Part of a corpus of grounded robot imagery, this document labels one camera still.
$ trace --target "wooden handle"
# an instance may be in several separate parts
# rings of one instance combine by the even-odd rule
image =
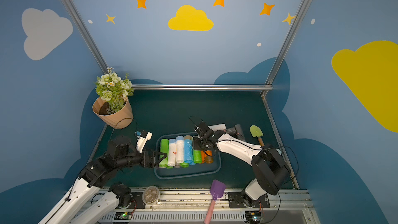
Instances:
[[[207,211],[207,215],[206,215],[206,218],[205,218],[205,224],[210,224],[210,220],[211,220],[211,217],[213,215],[213,209],[214,209],[214,205],[215,204],[216,204],[216,201],[212,200],[211,204],[210,204],[210,208]]]
[[[258,142],[260,143],[261,146],[264,146],[264,142],[261,137],[258,137]]]

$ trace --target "soil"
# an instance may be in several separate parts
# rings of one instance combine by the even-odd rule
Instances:
[[[99,115],[109,115],[108,112],[107,112],[108,108],[109,108],[109,102],[105,102],[102,105],[101,109],[99,110],[98,114]]]

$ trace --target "purple spatula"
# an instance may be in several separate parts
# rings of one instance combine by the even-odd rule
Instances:
[[[207,211],[207,215],[205,218],[205,224],[210,223],[211,217],[213,215],[214,205],[216,204],[216,200],[223,196],[224,191],[225,191],[225,184],[220,181],[213,180],[213,183],[211,184],[211,188],[210,188],[210,193],[213,196],[213,200],[211,201],[210,208]]]

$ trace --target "green trowel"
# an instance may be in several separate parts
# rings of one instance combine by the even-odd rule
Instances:
[[[260,145],[264,146],[264,142],[261,138],[261,136],[263,135],[263,132],[261,131],[261,129],[258,126],[252,125],[250,127],[250,132],[253,137],[258,138],[258,142],[260,143]]]

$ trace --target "orange star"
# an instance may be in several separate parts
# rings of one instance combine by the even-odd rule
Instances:
[[[264,8],[263,11],[260,13],[260,16],[262,14],[267,14],[268,16],[271,14],[271,9],[272,7],[274,7],[275,5],[267,5],[266,3],[264,3]]]
[[[145,1],[147,1],[147,0],[137,0],[137,2],[138,2],[137,8],[146,9],[147,7],[145,6]]]
[[[224,7],[224,0],[216,0],[216,2],[214,2],[213,6],[216,5],[221,5],[222,7]]]

